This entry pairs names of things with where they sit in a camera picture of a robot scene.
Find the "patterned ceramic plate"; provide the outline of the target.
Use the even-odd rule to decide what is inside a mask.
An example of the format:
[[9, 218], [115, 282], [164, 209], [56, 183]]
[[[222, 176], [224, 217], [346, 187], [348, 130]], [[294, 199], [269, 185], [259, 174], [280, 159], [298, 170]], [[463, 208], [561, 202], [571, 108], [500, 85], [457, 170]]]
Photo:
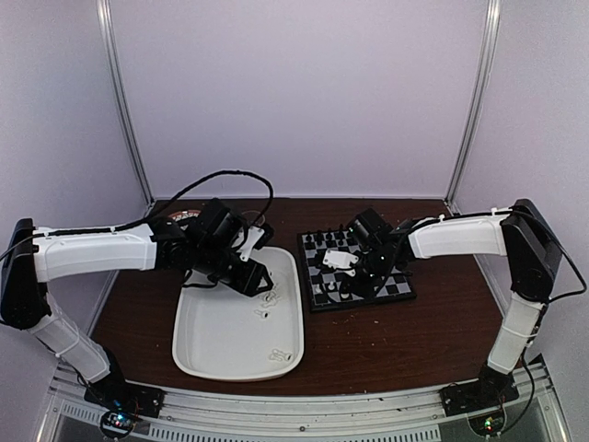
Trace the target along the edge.
[[168, 215], [168, 217], [170, 219], [174, 220], [175, 222], [179, 222], [179, 221], [187, 219], [187, 218], [197, 217], [200, 215], [200, 213], [201, 213], [200, 210], [188, 209], [188, 210], [181, 210], [181, 211], [174, 212], [174, 213]]

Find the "black and white chessboard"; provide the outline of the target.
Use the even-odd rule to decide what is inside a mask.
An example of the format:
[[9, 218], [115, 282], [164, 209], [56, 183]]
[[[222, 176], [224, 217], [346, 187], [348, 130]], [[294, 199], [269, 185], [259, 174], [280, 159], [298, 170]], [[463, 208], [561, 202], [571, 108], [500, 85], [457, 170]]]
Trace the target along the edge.
[[381, 285], [380, 276], [373, 279], [359, 274], [351, 276], [347, 271], [328, 267], [324, 262], [324, 255], [328, 250], [356, 255], [366, 251], [343, 227], [299, 233], [296, 240], [309, 307], [313, 313], [405, 301], [416, 297], [408, 272], [394, 270], [387, 282]]

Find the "front aluminium rail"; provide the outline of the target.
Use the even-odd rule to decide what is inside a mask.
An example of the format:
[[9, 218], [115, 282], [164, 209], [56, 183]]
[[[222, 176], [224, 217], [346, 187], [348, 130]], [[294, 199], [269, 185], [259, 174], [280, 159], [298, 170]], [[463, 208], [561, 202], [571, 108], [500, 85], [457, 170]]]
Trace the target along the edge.
[[[500, 437], [479, 436], [471, 413], [450, 416], [443, 386], [331, 396], [243, 396], [159, 387], [157, 418], [143, 417], [122, 441], [572, 441], [542, 362], [529, 363], [535, 395]], [[58, 365], [32, 441], [112, 441], [98, 427], [106, 410], [84, 401], [74, 371]]]

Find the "aluminium frame post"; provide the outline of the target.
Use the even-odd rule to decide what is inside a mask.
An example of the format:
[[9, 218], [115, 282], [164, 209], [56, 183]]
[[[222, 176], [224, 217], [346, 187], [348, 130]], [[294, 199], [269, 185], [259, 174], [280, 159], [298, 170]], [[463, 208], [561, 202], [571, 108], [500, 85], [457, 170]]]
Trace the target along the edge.
[[468, 157], [474, 145], [484, 98], [488, 88], [496, 45], [501, 26], [502, 1], [489, 0], [482, 32], [479, 61], [474, 86], [468, 106], [467, 119], [461, 136], [452, 176], [445, 194], [445, 204], [452, 212], [457, 212], [457, 195], [461, 181], [467, 170]]
[[147, 206], [151, 206], [155, 199], [151, 190], [151, 186], [148, 182], [144, 162], [139, 151], [135, 130], [133, 128], [132, 116], [123, 84], [115, 30], [112, 20], [111, 1], [98, 0], [96, 2], [96, 6], [98, 13], [98, 24], [107, 56], [107, 62], [110, 70], [110, 80], [113, 87], [123, 140], [131, 160], [133, 174], [138, 181], [144, 202]]

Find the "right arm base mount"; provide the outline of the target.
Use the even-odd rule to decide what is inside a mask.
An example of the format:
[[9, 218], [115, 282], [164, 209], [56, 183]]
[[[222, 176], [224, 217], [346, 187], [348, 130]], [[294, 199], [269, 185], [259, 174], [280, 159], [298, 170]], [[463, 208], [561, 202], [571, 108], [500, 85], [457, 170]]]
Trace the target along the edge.
[[514, 384], [498, 391], [479, 379], [462, 384], [450, 384], [440, 389], [439, 393], [447, 417], [498, 408], [508, 401], [519, 398], [519, 392]]

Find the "white chess piece pair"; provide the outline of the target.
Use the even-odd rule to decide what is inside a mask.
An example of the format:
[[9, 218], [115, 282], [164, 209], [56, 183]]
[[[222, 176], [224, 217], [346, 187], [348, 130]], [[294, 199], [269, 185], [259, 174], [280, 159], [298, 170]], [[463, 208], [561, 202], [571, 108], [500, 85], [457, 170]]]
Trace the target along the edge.
[[268, 358], [274, 362], [289, 362], [293, 359], [293, 354], [274, 348], [271, 350]]

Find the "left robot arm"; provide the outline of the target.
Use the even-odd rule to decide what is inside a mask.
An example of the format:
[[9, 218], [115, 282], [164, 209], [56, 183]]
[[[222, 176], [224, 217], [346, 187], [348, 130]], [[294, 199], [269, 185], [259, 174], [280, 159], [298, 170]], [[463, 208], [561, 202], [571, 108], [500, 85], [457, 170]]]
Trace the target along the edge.
[[107, 349], [79, 330], [57, 305], [49, 283], [123, 270], [200, 273], [202, 288], [225, 285], [246, 297], [271, 289], [266, 266], [251, 254], [273, 236], [266, 223], [249, 221], [218, 199], [197, 215], [155, 216], [131, 227], [57, 230], [35, 227], [28, 218], [15, 226], [1, 267], [1, 319], [28, 331], [70, 364], [113, 409], [132, 401]]

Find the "black chess pieces row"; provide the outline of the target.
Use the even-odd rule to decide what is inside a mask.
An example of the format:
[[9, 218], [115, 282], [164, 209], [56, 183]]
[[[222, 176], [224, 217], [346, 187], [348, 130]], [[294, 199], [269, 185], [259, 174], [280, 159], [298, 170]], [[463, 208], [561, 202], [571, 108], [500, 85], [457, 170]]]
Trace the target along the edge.
[[307, 231], [298, 236], [305, 250], [338, 249], [358, 246], [358, 241], [343, 225], [327, 230]]

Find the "clear drinking glass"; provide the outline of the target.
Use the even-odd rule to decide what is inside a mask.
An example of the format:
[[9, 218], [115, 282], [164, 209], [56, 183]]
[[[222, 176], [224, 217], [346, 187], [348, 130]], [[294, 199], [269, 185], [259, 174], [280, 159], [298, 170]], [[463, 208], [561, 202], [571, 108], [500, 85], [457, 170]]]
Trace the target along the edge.
[[249, 227], [262, 227], [266, 223], [265, 214], [257, 210], [247, 210], [242, 213]]

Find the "right aluminium frame post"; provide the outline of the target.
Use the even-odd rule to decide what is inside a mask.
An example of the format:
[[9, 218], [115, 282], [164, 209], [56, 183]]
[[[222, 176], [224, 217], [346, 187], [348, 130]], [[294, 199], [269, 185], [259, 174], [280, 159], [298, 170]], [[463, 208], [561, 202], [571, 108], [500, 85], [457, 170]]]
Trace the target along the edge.
[[496, 45], [501, 26], [502, 1], [489, 0], [482, 32], [479, 61], [474, 86], [468, 106], [467, 119], [461, 136], [452, 176], [445, 194], [445, 204], [452, 212], [457, 212], [457, 195], [461, 181], [467, 170], [468, 157], [474, 145], [484, 98], [488, 88]]

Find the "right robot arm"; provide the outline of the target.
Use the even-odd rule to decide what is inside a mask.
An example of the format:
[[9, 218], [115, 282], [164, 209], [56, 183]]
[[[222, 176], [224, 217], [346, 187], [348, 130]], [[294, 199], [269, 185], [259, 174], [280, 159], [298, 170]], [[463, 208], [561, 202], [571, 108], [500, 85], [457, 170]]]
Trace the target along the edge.
[[488, 285], [505, 302], [502, 325], [484, 366], [490, 372], [471, 392], [478, 405], [493, 405], [507, 391], [505, 376], [535, 339], [564, 256], [535, 203], [520, 198], [501, 209], [409, 218], [395, 227], [369, 208], [346, 229], [364, 249], [347, 258], [354, 282], [382, 286], [394, 269], [413, 261], [474, 257]]

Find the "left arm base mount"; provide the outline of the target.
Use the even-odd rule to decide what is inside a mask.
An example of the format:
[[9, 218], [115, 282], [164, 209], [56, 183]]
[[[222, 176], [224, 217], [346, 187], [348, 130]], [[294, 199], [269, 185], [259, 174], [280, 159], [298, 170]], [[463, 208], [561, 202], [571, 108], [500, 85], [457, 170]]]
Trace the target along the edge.
[[128, 382], [90, 384], [84, 394], [85, 401], [111, 411], [151, 418], [159, 416], [164, 399], [162, 389]]

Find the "left aluminium frame post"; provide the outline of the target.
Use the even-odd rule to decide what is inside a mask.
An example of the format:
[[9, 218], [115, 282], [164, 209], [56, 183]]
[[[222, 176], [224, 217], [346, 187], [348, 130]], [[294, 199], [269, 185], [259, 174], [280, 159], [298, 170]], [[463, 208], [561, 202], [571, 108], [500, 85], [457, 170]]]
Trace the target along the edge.
[[115, 30], [112, 20], [111, 1], [98, 0], [96, 2], [96, 6], [98, 13], [98, 24], [107, 56], [107, 62], [110, 70], [110, 80], [113, 87], [123, 140], [131, 160], [133, 174], [138, 181], [144, 202], [147, 206], [151, 206], [155, 199], [151, 190], [151, 186], [148, 182], [144, 162], [139, 151], [135, 130], [133, 128], [132, 116], [123, 84]]

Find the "white rectangular tray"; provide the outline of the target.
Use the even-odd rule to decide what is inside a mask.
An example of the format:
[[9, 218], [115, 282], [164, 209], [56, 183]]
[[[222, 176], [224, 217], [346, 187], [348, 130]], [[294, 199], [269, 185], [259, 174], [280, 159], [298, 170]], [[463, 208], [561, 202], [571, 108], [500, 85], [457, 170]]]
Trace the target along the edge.
[[[180, 290], [172, 340], [172, 357], [184, 373], [198, 378], [250, 382], [279, 378], [300, 363], [305, 351], [303, 307], [293, 254], [266, 247], [251, 257], [265, 264], [283, 297], [271, 315], [254, 314], [260, 299], [245, 297], [225, 285]], [[272, 349], [293, 354], [274, 362]]]

